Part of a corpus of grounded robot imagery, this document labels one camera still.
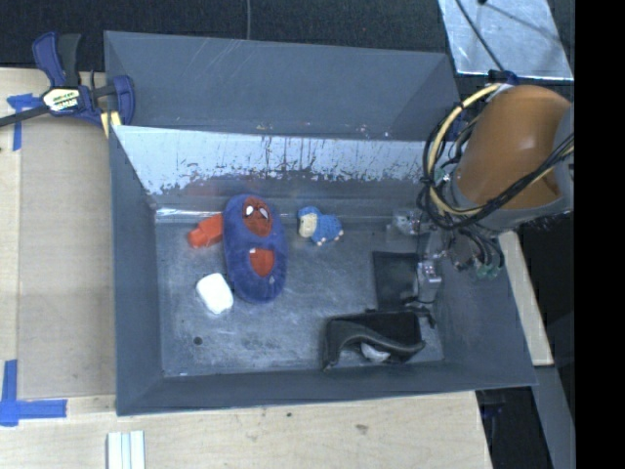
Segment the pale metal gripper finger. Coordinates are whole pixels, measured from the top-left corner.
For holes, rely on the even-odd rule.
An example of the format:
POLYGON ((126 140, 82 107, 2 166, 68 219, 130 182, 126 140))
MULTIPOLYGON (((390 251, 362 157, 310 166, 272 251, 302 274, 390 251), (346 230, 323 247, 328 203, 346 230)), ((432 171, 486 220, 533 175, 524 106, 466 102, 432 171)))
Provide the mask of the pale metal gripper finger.
POLYGON ((393 212, 391 225, 402 235, 418 235, 421 232, 422 213, 416 209, 399 208, 393 212))
POLYGON ((416 294, 418 301, 424 304, 432 304, 438 297, 438 291, 442 284, 442 277, 434 260, 424 260, 417 265, 416 294))

